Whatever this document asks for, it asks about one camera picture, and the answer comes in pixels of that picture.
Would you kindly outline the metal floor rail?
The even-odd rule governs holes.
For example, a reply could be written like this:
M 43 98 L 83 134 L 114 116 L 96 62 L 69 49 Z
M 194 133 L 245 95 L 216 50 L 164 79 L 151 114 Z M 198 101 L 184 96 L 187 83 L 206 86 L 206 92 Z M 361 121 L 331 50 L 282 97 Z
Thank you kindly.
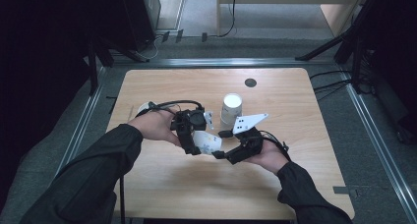
M 117 67 L 132 69 L 220 69 L 220 68 L 283 68 L 285 66 L 321 66 L 333 65 L 331 58 L 318 58 L 299 61 L 290 58 L 195 58 L 195 59 L 156 59 L 148 62 L 117 60 Z
M 355 109 L 361 118 L 362 124 L 371 140 L 373 148 L 384 167 L 389 182 L 407 216 L 410 224 L 417 224 L 417 196 L 412 192 L 411 186 L 405 179 L 392 153 L 388 149 L 383 138 L 382 131 L 378 128 L 369 107 L 364 101 L 364 96 L 358 94 L 353 86 L 347 88 L 347 92 Z
M 102 85 L 99 85 L 95 92 L 89 97 L 80 120 L 78 121 L 77 127 L 74 130 L 64 155 L 58 165 L 56 174 L 58 174 L 60 170 L 78 154 L 81 142 L 89 125 L 96 104 L 101 96 L 101 93 Z

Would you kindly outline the dark curtain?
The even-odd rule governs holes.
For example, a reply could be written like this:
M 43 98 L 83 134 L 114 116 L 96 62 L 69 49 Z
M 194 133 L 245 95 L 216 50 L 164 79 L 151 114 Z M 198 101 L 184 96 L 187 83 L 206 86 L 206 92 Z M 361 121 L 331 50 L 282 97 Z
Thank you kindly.
M 89 80 L 88 44 L 114 0 L 0 0 L 0 212 L 20 160 Z
M 417 144 L 417 0 L 367 0 L 376 95 L 399 140 Z

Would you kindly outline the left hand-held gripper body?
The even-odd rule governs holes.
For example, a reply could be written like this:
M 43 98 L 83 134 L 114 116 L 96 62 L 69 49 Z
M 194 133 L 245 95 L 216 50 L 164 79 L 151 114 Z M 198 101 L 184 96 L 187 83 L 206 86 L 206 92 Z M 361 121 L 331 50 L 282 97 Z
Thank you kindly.
M 179 132 L 205 131 L 214 129 L 212 112 L 205 109 L 184 110 L 175 113 L 170 130 Z

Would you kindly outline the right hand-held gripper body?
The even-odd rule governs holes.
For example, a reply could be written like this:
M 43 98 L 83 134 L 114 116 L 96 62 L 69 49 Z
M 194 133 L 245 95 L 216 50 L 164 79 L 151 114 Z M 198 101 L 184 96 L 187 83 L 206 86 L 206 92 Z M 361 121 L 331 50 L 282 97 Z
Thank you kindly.
M 268 113 L 263 113 L 236 118 L 232 134 L 240 141 L 240 144 L 227 152 L 227 160 L 231 164 L 236 164 L 261 152 L 263 136 L 256 126 L 267 116 Z

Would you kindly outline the stack of white paper cups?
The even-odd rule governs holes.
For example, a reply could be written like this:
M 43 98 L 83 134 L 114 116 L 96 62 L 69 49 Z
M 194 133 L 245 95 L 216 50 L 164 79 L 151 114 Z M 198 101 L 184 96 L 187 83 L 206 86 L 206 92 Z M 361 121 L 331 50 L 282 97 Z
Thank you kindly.
M 237 93 L 228 93 L 223 97 L 220 113 L 222 130 L 231 130 L 237 117 L 242 115 L 242 97 Z

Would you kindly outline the black metal stand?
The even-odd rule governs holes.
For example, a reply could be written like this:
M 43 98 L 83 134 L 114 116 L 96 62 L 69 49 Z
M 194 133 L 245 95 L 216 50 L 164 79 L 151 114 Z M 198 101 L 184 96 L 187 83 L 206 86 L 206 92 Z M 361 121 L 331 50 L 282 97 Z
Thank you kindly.
M 138 54 L 134 54 L 132 51 L 117 45 L 108 38 L 93 36 L 88 44 L 90 95 L 93 95 L 99 87 L 96 60 L 99 60 L 104 67 L 112 67 L 114 65 L 114 58 L 110 53 L 111 49 L 116 50 L 135 62 L 146 63 L 149 61 L 149 58 L 140 57 Z

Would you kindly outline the person's left hand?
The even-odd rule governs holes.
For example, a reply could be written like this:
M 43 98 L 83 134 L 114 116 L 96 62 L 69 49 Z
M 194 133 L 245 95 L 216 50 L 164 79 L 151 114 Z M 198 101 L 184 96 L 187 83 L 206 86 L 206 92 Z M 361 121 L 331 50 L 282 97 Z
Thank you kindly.
M 174 115 L 168 111 L 152 111 L 128 122 L 147 140 L 164 140 L 180 146 L 178 137 L 170 130 Z

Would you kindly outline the black cabinet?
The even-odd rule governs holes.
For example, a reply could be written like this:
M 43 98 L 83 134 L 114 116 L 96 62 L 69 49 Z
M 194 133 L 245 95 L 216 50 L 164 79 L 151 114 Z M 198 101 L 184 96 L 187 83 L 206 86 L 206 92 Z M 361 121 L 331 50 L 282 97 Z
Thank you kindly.
M 155 38 L 149 0 L 123 0 L 123 3 L 136 48 L 140 50 Z

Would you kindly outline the person's right hand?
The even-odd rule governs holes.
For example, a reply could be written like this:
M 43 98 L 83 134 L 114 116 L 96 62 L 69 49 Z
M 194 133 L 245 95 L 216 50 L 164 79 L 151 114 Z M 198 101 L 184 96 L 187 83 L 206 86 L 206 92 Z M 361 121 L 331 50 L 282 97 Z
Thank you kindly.
M 276 175 L 289 160 L 282 154 L 280 149 L 271 141 L 265 140 L 261 152 L 245 159 L 245 162 L 260 165 L 267 171 Z

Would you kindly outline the black tripod stand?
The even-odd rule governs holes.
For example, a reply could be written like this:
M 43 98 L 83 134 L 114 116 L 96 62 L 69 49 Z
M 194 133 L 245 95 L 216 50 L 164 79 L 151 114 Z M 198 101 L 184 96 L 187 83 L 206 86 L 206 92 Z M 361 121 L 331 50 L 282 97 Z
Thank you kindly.
M 365 50 L 365 39 L 371 30 L 371 20 L 378 0 L 366 0 L 357 18 L 350 28 L 339 36 L 333 38 L 313 51 L 298 56 L 296 61 L 310 61 L 323 52 L 339 44 L 339 48 L 333 56 L 336 64 L 344 64 L 350 55 L 353 55 L 353 65 L 350 83 L 357 93 L 360 92 L 360 69 L 361 61 Z

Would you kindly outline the grey tape strip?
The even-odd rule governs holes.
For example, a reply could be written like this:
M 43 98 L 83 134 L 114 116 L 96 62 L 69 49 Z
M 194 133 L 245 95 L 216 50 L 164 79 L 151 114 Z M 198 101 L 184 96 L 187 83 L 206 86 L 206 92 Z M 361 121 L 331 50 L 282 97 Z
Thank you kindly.
M 339 195 L 349 195 L 353 198 L 358 196 L 358 193 L 355 189 L 350 189 L 348 187 L 333 186 L 333 192 Z

